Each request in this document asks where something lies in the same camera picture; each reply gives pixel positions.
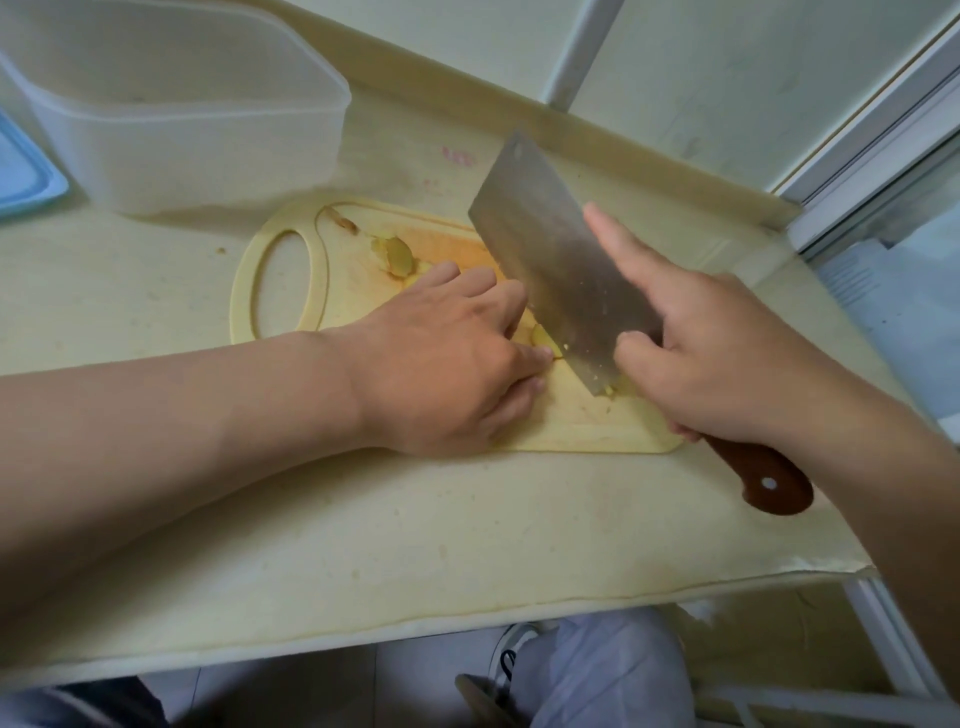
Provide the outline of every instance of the knife handle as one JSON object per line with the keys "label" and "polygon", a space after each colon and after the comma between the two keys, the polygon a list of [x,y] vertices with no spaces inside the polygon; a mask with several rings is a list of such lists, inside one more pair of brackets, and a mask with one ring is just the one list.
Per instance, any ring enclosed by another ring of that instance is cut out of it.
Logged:
{"label": "knife handle", "polygon": [[810,507],[810,479],[773,448],[711,435],[704,435],[704,440],[740,476],[743,499],[754,508],[775,516],[794,516]]}

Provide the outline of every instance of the knife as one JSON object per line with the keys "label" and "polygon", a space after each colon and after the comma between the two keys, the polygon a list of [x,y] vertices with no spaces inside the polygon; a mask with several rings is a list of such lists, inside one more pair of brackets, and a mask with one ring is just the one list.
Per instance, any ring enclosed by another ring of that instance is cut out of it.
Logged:
{"label": "knife", "polygon": [[[530,310],[593,395],[619,377],[613,351],[623,331],[662,341],[660,315],[620,275],[564,181],[522,132],[507,139],[469,218],[504,275],[526,286]],[[776,450],[704,439],[740,476],[755,508],[790,516],[813,502],[809,479]]]}

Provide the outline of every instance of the blue lid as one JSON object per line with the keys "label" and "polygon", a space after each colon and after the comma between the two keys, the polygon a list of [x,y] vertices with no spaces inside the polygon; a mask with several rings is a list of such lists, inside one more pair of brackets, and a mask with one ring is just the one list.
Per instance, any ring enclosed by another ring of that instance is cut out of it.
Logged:
{"label": "blue lid", "polygon": [[69,186],[30,137],[0,111],[0,217],[43,205]]}

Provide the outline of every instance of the countertop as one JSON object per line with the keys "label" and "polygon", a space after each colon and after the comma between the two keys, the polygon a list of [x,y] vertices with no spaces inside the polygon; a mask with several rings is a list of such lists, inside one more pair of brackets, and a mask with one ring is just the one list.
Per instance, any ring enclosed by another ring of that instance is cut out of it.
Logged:
{"label": "countertop", "polygon": [[[502,138],[353,92],[331,184],[466,221]],[[0,106],[43,141],[2,76]],[[601,203],[683,265],[736,271],[815,343],[904,396],[780,233],[556,161],[580,200]],[[280,202],[132,219],[75,189],[0,224],[0,374],[226,345],[237,262]],[[289,245],[271,259],[265,330],[295,323],[304,261]],[[759,513],[703,445],[446,462],[361,451],[256,484],[63,585],[0,629],[0,683],[186,667],[869,568],[821,494],[798,517]]]}

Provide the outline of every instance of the hand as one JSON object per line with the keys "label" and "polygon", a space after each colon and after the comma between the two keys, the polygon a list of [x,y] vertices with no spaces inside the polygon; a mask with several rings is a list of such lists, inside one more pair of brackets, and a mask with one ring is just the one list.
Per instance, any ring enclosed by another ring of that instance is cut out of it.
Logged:
{"label": "hand", "polygon": [[662,348],[628,331],[614,358],[675,432],[783,449],[798,430],[817,426],[837,402],[867,386],[735,277],[674,265],[597,205],[585,206],[584,219],[663,317]]}
{"label": "hand", "polygon": [[491,268],[435,265],[360,321],[327,333],[360,402],[369,445],[415,455],[487,449],[530,414],[549,349],[510,341],[527,304]]}

